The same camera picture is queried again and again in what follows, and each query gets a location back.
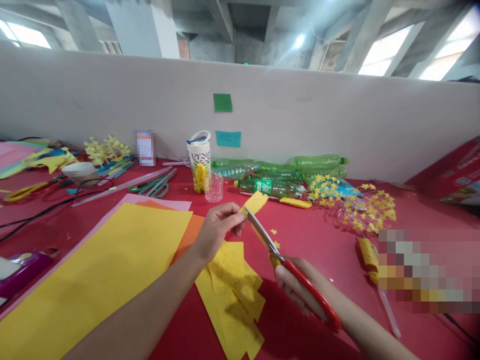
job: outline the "blue sticky note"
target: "blue sticky note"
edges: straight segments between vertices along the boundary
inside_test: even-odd
[[[216,144],[218,146],[228,146],[231,148],[239,148],[242,140],[242,132],[228,132],[228,131],[215,131],[216,132]]]
[[[66,192],[69,194],[69,195],[75,195],[77,193],[77,189],[66,189]]]

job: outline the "table surface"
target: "table surface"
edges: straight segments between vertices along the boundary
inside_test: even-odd
[[[152,168],[134,165],[115,180],[115,185],[151,172]],[[10,179],[0,180],[0,189],[13,191],[47,181],[53,176],[55,174],[49,175],[43,169],[26,171]],[[350,182],[354,186],[360,184],[355,180]],[[205,216],[212,207],[203,195],[195,193],[189,168],[178,167],[169,187],[164,199],[191,201],[190,210],[197,215]],[[457,206],[439,203],[386,183],[377,188],[386,190],[395,198],[397,222],[392,224],[394,229],[480,229],[480,221]],[[0,256],[7,258],[20,252],[54,248],[58,249],[54,260],[56,264],[126,193],[126,190],[120,190],[78,207],[62,205],[0,243]],[[65,189],[59,189],[16,203],[2,202],[4,206],[0,208],[0,223],[29,218],[68,197],[71,195]],[[222,203],[235,202],[242,205],[246,200],[247,197],[233,187],[233,181],[225,184]],[[277,230],[277,235],[272,237],[280,243],[282,254],[310,261],[345,295],[389,330],[378,292],[369,283],[367,271],[361,263],[357,237],[338,228],[335,214],[329,209],[304,210],[269,201],[257,216],[264,227]],[[0,229],[0,238],[13,228]],[[229,235],[226,240],[239,241]],[[302,316],[295,305],[279,291],[268,254],[250,226],[245,227],[240,240],[244,244],[245,260],[264,279],[259,292],[265,297],[266,303],[258,327],[265,342],[256,359],[359,358],[355,345],[344,332],[334,335],[313,319]],[[371,236],[370,241],[378,245],[376,236]],[[401,342],[420,359],[465,359],[473,356],[475,349],[470,340],[443,316],[412,313],[404,303],[395,302],[391,294],[388,298],[402,334]],[[8,303],[0,307],[0,314],[7,305]],[[468,332],[479,338],[479,315],[455,314],[454,317]],[[200,295],[193,286],[153,351],[151,359],[199,357],[224,359],[225,355]]]

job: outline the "bottle label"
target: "bottle label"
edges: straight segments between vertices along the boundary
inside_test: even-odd
[[[272,191],[272,180],[269,179],[256,179],[253,189],[257,192],[270,195]]]

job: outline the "green scissors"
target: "green scissors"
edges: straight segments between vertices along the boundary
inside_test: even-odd
[[[128,189],[138,195],[161,199],[169,191],[168,181],[177,173],[177,169],[173,169],[167,175],[159,176],[151,181],[141,183],[137,186],[130,186]]]

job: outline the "white cup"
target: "white cup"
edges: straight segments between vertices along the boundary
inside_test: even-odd
[[[65,175],[67,175],[72,181],[80,185],[82,182],[91,179],[98,179],[99,175],[94,165],[91,162],[74,162],[70,165],[65,166],[61,170]],[[97,185],[98,181],[88,181],[82,185],[83,188],[91,187]]]

